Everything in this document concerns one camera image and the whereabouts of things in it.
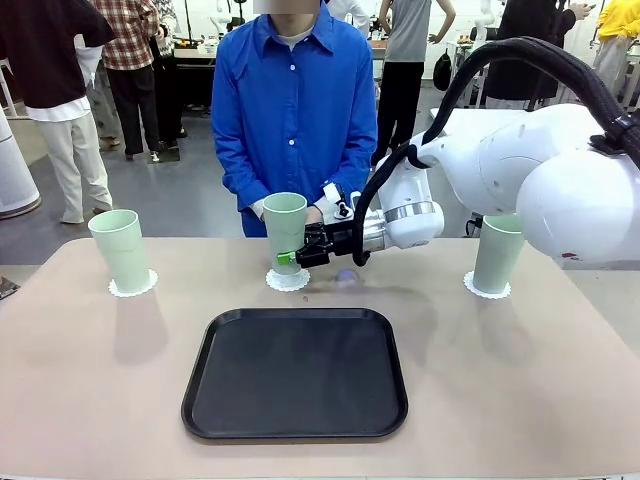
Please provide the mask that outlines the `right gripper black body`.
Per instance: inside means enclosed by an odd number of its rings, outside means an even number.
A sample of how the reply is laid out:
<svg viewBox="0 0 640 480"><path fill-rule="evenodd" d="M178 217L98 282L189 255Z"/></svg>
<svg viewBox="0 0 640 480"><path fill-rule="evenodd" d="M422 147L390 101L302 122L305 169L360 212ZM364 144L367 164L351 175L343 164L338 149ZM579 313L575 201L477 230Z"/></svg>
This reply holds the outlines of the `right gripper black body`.
<svg viewBox="0 0 640 480"><path fill-rule="evenodd" d="M349 256L354 249L353 222L325 224L323 250L326 259L331 255Z"/></svg>

